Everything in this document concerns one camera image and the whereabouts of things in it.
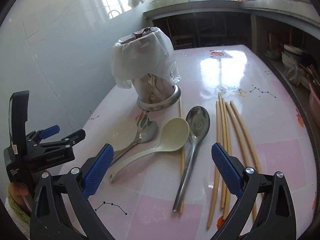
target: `star print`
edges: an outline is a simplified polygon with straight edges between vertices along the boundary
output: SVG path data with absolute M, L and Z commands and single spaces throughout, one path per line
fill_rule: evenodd
M 143 222 L 144 222 L 145 224 L 151 223 L 150 217 L 144 217 Z
M 150 217 L 155 219 L 155 222 L 158 222 L 160 219 L 166 219 L 167 217 L 164 214 L 165 208 L 157 208 L 156 206 L 153 207 L 153 211 L 149 214 Z

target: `kitchen counter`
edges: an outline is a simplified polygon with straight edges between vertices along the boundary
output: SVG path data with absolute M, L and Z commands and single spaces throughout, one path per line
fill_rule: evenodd
M 300 28 L 320 39 L 320 16 L 308 0 L 227 0 L 191 1 L 172 4 L 144 13 L 152 20 L 195 12 L 243 12 L 272 18 Z
M 182 215 L 172 212 L 180 183 L 180 152 L 157 153 L 141 158 L 124 168 L 110 184 L 107 171 L 97 193 L 89 202 L 115 239 L 186 239 L 207 240 L 217 231 L 222 216 L 220 209 L 222 179 L 213 223 L 207 230 L 215 165 L 211 146 L 216 142 L 215 102 L 218 92 L 225 101 L 237 106 L 249 131 L 262 172 L 282 171 L 294 202 L 297 237 L 309 226 L 318 208 L 316 203 L 317 171 L 306 125 L 290 95 L 272 71 L 247 47 L 211 47 L 176 50 L 176 63 L 181 76 L 183 116 L 194 106 L 203 106 L 210 116 L 210 130 L 203 140 L 188 184 Z M 63 165 L 61 173 L 81 167 L 107 143 L 106 135 L 124 120 L 155 120 L 159 130 L 170 119 L 179 116 L 179 103 L 167 109 L 148 112 L 136 104 L 137 93 L 114 87 L 100 103 L 84 126 L 85 140 L 73 147 L 76 159 Z M 232 155 L 243 158 L 230 123 Z M 138 144 L 121 159 L 154 147 L 153 141 Z M 71 211 L 66 208 L 73 225 L 81 230 Z M 230 209 L 236 202 L 231 196 Z M 257 198 L 258 208 L 261 198 Z M 252 216 L 242 231 L 248 232 Z

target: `white plastic ladle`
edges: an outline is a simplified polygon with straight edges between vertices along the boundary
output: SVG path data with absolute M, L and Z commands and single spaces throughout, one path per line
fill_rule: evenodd
M 183 118 L 171 119 L 162 128 L 160 139 L 156 147 L 137 153 L 116 165 L 110 174 L 110 182 L 113 182 L 116 174 L 130 163 L 146 155 L 156 152 L 174 152 L 184 146 L 189 136 L 189 125 Z

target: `stainless steel spoon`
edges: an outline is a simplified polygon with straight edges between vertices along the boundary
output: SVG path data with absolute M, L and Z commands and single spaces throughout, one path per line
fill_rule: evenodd
M 178 193 L 173 204 L 173 212 L 178 212 L 183 197 L 186 193 L 187 186 L 190 180 L 190 176 L 193 170 L 193 167 L 196 162 L 196 157 L 199 151 L 200 143 L 206 137 L 209 128 L 210 128 L 210 117 L 206 109 L 202 106 L 193 107 L 186 120 L 190 127 L 189 140 L 190 148 L 187 158 L 187 164 L 184 167 L 183 174 L 181 177 Z
M 158 124 L 156 121 L 150 121 L 148 122 L 142 129 L 141 131 L 137 132 L 136 137 L 134 138 L 134 140 L 132 141 L 132 143 L 130 143 L 126 148 L 122 149 L 122 150 L 118 150 L 115 151 L 113 153 L 114 157 L 113 157 L 113 161 L 111 163 L 111 165 L 113 163 L 115 163 L 115 161 L 117 159 L 119 159 L 127 150 L 129 150 L 131 147 L 133 147 L 134 145 L 138 144 L 138 143 L 145 143 L 148 142 L 150 140 L 152 140 L 155 135 L 156 135 L 156 131 L 158 129 Z

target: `white sticker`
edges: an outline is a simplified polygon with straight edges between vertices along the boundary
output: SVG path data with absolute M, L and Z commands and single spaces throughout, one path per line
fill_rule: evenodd
M 12 144 L 12 143 L 11 143 L 11 146 L 12 146 L 13 153 L 14 153 L 14 154 L 18 154 L 18 148 L 17 148 L 17 145 L 16 145 L 16 144 Z

